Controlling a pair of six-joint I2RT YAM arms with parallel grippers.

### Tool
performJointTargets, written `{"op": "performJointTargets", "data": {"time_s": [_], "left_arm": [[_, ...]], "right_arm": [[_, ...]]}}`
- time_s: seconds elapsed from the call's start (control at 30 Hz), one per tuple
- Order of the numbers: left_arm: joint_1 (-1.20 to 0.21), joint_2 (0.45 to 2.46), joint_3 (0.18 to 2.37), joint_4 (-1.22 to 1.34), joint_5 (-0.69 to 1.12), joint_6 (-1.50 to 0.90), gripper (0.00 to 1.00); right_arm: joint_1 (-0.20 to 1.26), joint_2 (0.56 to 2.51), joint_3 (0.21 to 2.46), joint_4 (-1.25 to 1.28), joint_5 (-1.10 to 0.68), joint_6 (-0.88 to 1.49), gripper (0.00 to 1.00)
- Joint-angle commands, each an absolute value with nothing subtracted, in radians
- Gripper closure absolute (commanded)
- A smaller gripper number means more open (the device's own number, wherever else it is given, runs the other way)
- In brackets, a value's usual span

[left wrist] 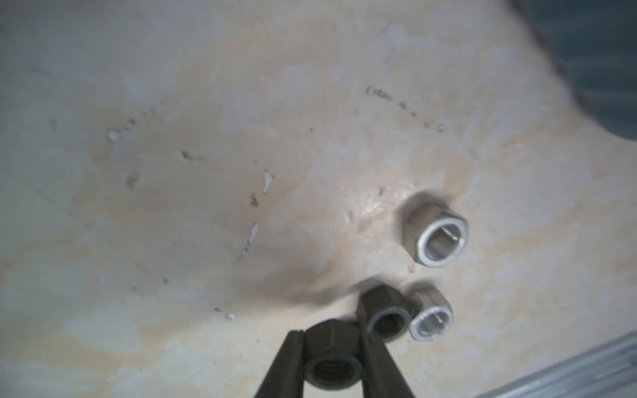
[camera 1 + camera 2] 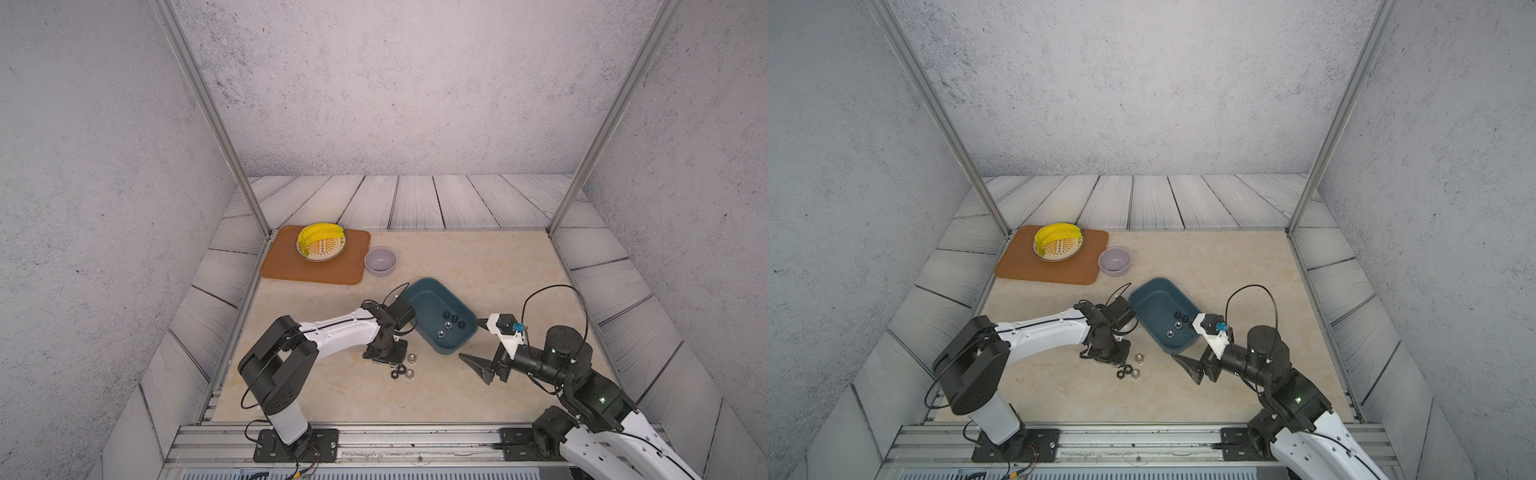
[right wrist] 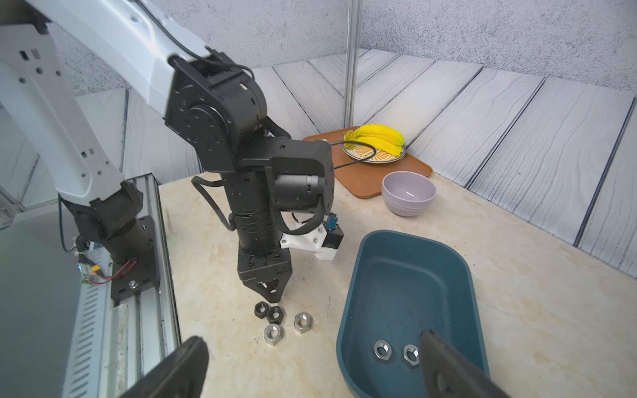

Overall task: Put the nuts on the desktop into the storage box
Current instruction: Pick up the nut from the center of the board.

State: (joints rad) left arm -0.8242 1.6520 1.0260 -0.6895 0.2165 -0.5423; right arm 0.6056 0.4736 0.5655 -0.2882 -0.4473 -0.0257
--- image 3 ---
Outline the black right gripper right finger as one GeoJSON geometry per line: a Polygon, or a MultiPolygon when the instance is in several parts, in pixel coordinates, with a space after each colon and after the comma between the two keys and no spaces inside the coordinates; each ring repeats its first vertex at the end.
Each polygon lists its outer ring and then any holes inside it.
{"type": "Polygon", "coordinates": [[[432,330],[421,333],[419,352],[429,397],[509,398],[477,366],[432,330]]]}

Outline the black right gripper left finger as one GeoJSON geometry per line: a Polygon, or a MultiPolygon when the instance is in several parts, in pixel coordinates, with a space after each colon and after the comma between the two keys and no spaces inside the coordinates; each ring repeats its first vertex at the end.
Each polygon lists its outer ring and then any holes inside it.
{"type": "Polygon", "coordinates": [[[122,397],[200,397],[208,363],[207,344],[192,336],[122,397]]]}

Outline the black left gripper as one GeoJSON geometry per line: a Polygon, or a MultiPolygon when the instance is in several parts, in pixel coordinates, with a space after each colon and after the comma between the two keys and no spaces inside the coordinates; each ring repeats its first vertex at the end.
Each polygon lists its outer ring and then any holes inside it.
{"type": "Polygon", "coordinates": [[[279,303],[293,272],[290,250],[278,248],[254,255],[239,247],[237,272],[245,287],[265,301],[279,303]]]}

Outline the teal plastic storage box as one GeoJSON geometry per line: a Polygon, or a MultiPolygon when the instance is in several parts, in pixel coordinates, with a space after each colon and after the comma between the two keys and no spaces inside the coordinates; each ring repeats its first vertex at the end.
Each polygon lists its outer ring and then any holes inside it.
{"type": "Polygon", "coordinates": [[[484,373],[488,358],[469,265],[436,240],[379,230],[359,247],[337,338],[339,369],[356,397],[425,397],[421,370],[402,351],[432,330],[484,373]],[[373,354],[392,348],[388,363],[373,354]]]}

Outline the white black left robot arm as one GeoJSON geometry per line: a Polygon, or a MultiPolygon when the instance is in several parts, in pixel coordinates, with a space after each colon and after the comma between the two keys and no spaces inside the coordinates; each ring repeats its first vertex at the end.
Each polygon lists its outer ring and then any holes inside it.
{"type": "Polygon", "coordinates": [[[247,66],[210,48],[151,1],[4,1],[1,103],[38,153],[83,239],[114,260],[113,297],[153,275],[154,238],[144,225],[136,171],[190,177],[204,198],[222,187],[238,235],[243,285],[280,301],[290,249],[333,253],[325,225],[333,203],[332,149],[293,139],[268,115],[247,66]],[[130,86],[123,157],[101,141],[108,120],[87,119],[66,84],[49,26],[56,24],[130,86]]]}

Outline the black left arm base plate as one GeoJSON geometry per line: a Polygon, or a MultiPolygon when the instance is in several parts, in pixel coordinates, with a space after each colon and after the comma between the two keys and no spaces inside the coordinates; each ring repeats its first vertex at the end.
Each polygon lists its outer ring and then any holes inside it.
{"type": "Polygon", "coordinates": [[[151,246],[135,259],[135,265],[111,283],[110,297],[115,306],[144,290],[159,286],[160,276],[154,219],[150,216],[141,217],[139,223],[147,232],[151,246]]]}

